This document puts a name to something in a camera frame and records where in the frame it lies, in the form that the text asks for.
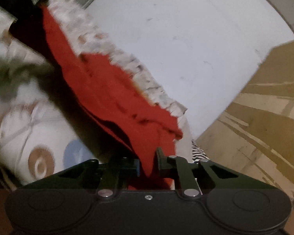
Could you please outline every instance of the metal screw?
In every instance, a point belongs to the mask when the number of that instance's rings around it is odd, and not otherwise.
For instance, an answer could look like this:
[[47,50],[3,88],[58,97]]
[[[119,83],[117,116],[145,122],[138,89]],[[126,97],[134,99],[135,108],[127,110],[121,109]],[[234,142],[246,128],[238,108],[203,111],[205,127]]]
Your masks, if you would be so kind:
[[152,197],[151,195],[146,195],[146,196],[145,196],[145,199],[146,199],[146,200],[152,200],[152,198],[153,198],[153,197]]
[[98,191],[98,195],[101,197],[109,197],[113,194],[113,192],[110,189],[101,189]]
[[199,194],[199,191],[197,191],[196,189],[186,189],[184,191],[184,194],[189,197],[195,197]]

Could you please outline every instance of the red towel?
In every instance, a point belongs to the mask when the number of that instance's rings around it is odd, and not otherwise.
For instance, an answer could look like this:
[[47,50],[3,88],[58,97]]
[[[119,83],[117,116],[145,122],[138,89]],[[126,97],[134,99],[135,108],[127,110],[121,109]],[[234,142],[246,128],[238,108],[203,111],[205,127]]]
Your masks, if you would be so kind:
[[[107,133],[135,152],[152,182],[169,188],[171,182],[160,179],[153,172],[153,164],[157,147],[165,155],[175,154],[173,140],[182,138],[177,118],[159,106],[151,106],[137,92],[129,75],[110,64],[108,55],[76,57],[48,9],[43,7],[42,11],[49,49],[79,104]],[[129,143],[114,130],[116,127],[125,133]]]

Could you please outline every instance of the round pad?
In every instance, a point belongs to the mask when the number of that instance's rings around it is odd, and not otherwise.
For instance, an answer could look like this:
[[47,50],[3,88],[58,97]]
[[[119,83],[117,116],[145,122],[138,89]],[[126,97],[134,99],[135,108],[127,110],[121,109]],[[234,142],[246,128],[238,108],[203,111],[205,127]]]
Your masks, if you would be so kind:
[[222,224],[239,231],[262,232],[280,228],[291,212],[288,196],[279,189],[213,189],[209,212]]
[[7,199],[5,210],[16,228],[42,233],[77,223],[91,205],[92,196],[84,189],[18,189]]

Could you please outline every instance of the beige circle pattern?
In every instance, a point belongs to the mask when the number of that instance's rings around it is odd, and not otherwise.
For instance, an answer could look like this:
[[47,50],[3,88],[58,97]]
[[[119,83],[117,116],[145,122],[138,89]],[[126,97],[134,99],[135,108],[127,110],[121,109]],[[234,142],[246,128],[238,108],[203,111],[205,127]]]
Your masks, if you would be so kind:
[[36,146],[29,155],[28,169],[35,179],[42,179],[54,172],[54,158],[45,146]]

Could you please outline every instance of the striped fabric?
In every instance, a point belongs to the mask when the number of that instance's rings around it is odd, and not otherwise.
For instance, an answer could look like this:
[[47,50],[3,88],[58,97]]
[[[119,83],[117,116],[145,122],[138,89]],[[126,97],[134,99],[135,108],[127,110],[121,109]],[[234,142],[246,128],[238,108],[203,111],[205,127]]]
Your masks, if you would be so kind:
[[193,140],[191,141],[191,144],[194,163],[198,163],[201,159],[209,159],[205,152],[201,148],[199,148]]

